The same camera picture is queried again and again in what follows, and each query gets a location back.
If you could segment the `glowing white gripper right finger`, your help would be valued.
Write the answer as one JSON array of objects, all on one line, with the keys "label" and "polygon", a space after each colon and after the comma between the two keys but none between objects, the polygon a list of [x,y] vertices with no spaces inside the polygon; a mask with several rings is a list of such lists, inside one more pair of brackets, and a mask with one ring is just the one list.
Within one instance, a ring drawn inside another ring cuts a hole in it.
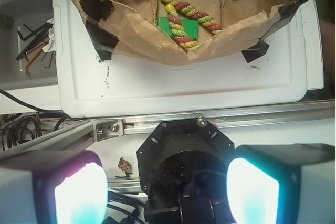
[{"label": "glowing white gripper right finger", "polygon": [[335,146],[241,145],[226,187],[236,223],[335,223]]}]

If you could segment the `glowing white gripper left finger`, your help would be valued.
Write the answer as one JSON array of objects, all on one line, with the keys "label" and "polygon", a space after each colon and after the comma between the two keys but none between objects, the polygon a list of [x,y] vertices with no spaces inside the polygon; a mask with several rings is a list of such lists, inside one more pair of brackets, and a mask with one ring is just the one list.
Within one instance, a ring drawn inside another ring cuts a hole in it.
[{"label": "glowing white gripper left finger", "polygon": [[103,223],[108,180],[93,151],[1,155],[1,223]]}]

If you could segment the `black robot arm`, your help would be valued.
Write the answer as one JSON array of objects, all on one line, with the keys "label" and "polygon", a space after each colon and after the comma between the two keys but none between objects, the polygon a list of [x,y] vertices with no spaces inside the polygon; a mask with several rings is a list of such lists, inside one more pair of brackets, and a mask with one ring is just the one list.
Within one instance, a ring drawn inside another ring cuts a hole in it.
[{"label": "black robot arm", "polygon": [[160,123],[137,150],[140,202],[108,189],[89,150],[1,155],[1,223],[335,223],[335,147],[235,146],[197,119]]}]

